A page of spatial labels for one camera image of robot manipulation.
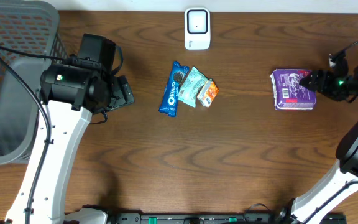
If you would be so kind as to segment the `purple red Carefree pack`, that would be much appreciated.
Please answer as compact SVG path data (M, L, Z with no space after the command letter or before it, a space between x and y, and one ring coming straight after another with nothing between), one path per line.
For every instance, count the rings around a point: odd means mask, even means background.
M303 69L276 69L270 75L276 110L312 110L316 93L300 85L300 80L311 73Z

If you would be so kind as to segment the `blue Oreo packet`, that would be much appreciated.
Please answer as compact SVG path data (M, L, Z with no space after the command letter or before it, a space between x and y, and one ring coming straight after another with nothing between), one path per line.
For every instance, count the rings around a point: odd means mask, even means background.
M181 65L177 61L173 62L170 76L165 86L162 102L158 109L159 112L170 117L176 116L180 85L188 72L189 67Z

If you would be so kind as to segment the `mint green snack packet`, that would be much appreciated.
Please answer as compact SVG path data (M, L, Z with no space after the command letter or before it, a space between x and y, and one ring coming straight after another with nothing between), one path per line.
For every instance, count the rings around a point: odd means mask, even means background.
M195 108L197 94L207 81L208 79L205 75L203 75L196 67L192 67L186 80L179 89L178 99Z

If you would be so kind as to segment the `orange small carton box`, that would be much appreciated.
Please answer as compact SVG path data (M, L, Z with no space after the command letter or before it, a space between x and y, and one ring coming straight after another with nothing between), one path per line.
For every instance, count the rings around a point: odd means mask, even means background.
M204 107L210 107L219 89L212 79L207 80L197 95L197 99Z

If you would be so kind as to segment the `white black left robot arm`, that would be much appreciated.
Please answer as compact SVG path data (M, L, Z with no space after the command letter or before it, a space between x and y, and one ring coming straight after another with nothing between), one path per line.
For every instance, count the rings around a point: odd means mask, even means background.
M97 205L65 213L65 196L77 149L95 114L134 102L124 76L113 66L122 50L99 35L84 34L78 55L40 76L40 118L20 191L5 223L111 223Z

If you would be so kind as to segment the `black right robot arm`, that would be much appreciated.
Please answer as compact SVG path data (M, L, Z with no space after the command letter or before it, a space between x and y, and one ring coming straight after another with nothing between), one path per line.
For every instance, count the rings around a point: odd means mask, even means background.
M358 66L349 74L346 51L329 56L330 70L313 70L300 85L334 101L353 102L358 97ZM348 196L358 191L358 122L341 139L336 161L307 193L294 198L275 217L275 223L320 223Z

